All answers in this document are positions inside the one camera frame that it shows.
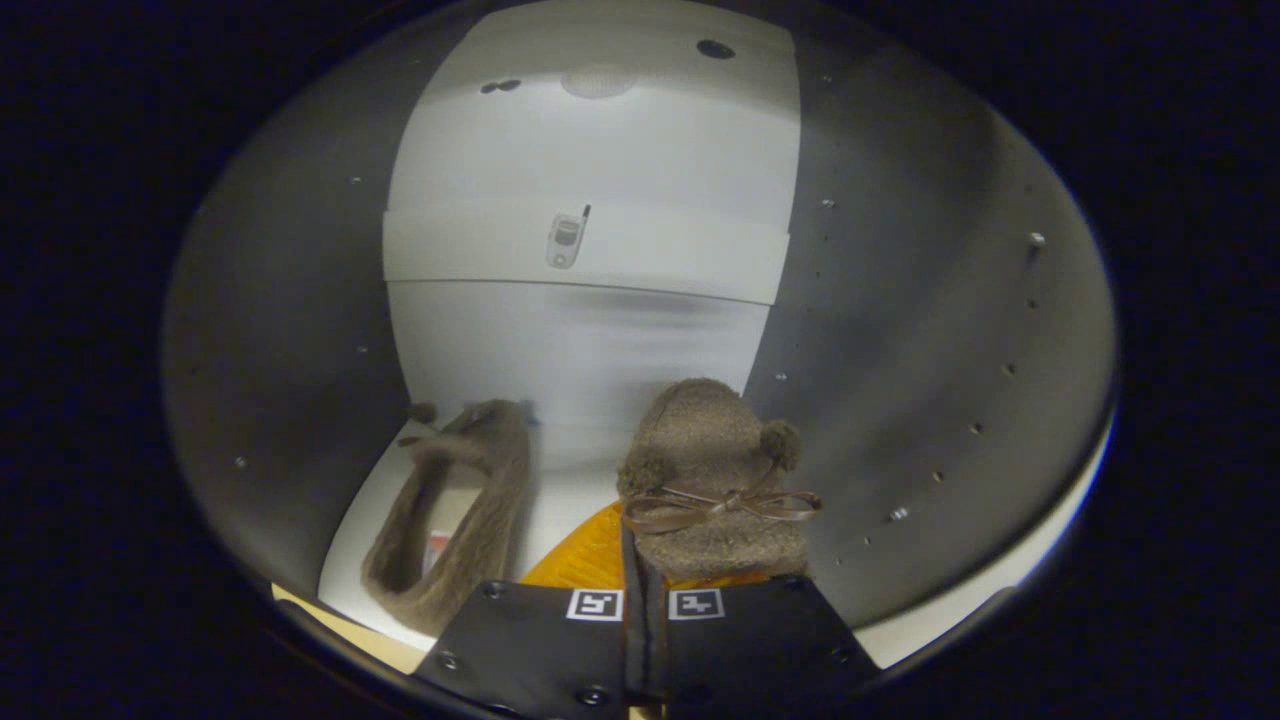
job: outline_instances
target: orange object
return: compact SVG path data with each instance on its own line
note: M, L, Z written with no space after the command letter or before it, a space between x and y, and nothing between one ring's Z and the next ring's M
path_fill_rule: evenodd
M751 571L741 575L667 583L668 589L722 588L763 583L769 577ZM614 502L586 519L543 557L521 583L548 588L623 589L622 503Z

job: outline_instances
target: ribbon bow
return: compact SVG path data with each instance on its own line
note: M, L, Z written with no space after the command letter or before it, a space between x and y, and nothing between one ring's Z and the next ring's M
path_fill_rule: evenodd
M731 491L721 497L708 497L687 488L667 484L658 488L658 492L666 493L666 496L634 497L626 501L622 505L622 521L632 532L659 534L700 525L721 512L735 510L745 510L758 518L787 523L810 520L818 514L818 510L822 510L822 498L812 492L760 492L760 484L763 483L756 483L745 491ZM786 502L792 498L809 507L786 507ZM637 514L659 507L682 507L686 512L662 518L637 516Z

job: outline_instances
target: brown fuzzy slipper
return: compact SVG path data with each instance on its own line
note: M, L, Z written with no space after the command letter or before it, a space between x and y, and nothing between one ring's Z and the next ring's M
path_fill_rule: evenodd
M654 401L618 469L636 551L671 582L806 571L799 523L820 501L782 489L797 460L795 429L762 427L724 383L676 383Z
M477 584L506 571L511 528L529 484L525 410L503 400L470 407L410 452L416 468L365 556L361 583L406 626L439 637ZM456 462L489 480L424 575L433 489Z

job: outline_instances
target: tan surface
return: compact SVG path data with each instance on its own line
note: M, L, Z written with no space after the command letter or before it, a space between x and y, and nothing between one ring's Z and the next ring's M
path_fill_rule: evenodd
M410 647L381 633L375 633L346 618L326 612L276 584L271 584L271 597L297 603L298 607L306 610L308 615L319 620L325 628L329 628L351 644L406 675L416 670L426 657L425 651Z

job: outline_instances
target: bolt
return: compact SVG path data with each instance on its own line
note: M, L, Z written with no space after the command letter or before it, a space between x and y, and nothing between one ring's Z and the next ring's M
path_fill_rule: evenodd
M577 701L581 702L582 705L590 705L591 707L595 707L599 705L604 705L605 702L609 702L609 693L604 692L600 688L586 688L579 691Z

